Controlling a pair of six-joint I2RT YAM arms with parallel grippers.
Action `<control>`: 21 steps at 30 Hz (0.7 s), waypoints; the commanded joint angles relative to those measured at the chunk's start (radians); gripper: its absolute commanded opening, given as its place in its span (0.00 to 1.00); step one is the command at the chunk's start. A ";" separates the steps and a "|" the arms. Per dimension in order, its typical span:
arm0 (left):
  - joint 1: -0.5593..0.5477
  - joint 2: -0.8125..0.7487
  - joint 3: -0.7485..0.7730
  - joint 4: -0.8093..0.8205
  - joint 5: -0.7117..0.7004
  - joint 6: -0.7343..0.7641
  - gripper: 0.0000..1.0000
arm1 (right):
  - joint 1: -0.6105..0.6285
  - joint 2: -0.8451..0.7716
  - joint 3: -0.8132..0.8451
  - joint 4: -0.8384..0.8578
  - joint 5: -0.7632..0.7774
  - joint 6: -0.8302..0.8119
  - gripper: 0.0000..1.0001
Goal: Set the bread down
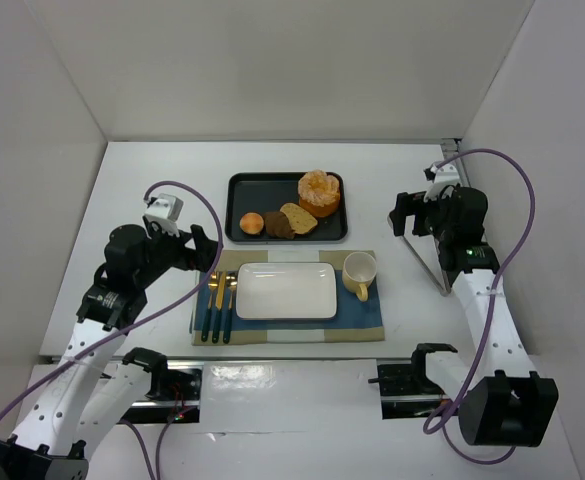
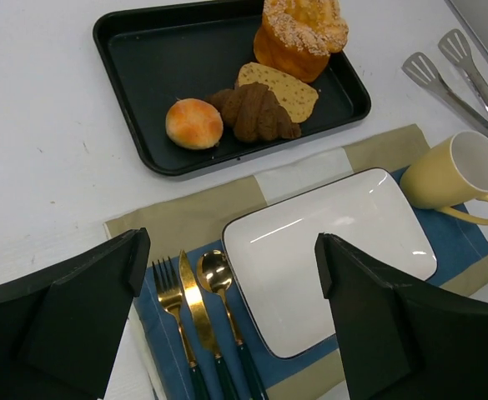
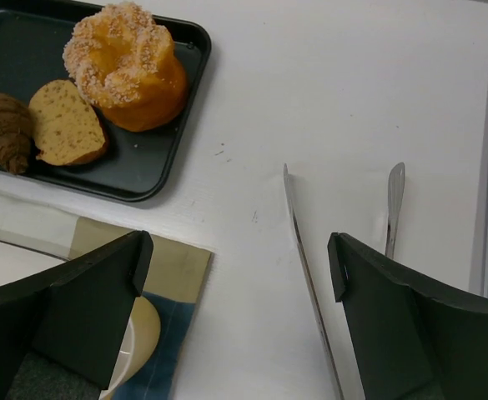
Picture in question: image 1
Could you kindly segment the orange sugared ring bread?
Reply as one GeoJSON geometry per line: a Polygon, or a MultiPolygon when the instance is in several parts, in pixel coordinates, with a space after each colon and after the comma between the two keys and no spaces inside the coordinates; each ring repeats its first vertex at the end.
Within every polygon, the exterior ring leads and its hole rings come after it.
{"type": "Polygon", "coordinates": [[[299,205],[316,218],[325,218],[339,207],[340,182],[322,170],[305,173],[298,182],[299,205]]]}

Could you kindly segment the metal food tongs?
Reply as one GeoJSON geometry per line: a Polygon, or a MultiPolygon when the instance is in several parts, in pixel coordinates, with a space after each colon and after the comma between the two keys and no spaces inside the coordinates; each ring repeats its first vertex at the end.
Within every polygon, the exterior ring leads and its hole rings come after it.
{"type": "Polygon", "coordinates": [[[439,251],[436,241],[431,236],[417,237],[410,233],[401,237],[400,241],[440,295],[449,296],[451,286],[439,265],[439,251]]]}

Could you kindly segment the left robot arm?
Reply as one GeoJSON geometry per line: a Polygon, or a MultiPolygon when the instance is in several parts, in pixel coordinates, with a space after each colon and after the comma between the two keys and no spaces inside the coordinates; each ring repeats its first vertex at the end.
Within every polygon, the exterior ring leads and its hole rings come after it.
{"type": "Polygon", "coordinates": [[[167,358],[135,347],[105,386],[99,380],[133,328],[142,325],[146,290],[172,268],[199,271],[208,279],[223,243],[202,227],[184,232],[172,221],[114,229],[105,261],[84,294],[66,358],[8,406],[40,396],[6,440],[0,439],[0,479],[83,479],[94,451],[141,395],[160,393],[167,358]]]}

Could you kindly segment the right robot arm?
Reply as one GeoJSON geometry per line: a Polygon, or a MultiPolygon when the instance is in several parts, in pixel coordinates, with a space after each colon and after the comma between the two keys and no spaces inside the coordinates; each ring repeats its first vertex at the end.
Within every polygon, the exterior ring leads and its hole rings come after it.
{"type": "Polygon", "coordinates": [[[409,381],[420,393],[442,393],[448,402],[435,409],[430,430],[457,417],[469,445],[537,447],[558,402],[556,382],[541,376],[526,353],[509,310],[501,264],[484,239],[488,200],[479,190],[446,186],[438,193],[400,193],[389,214],[393,233],[431,236],[451,293],[460,301],[476,354],[465,364],[447,343],[420,343],[402,376],[380,375],[386,387],[409,381]]]}

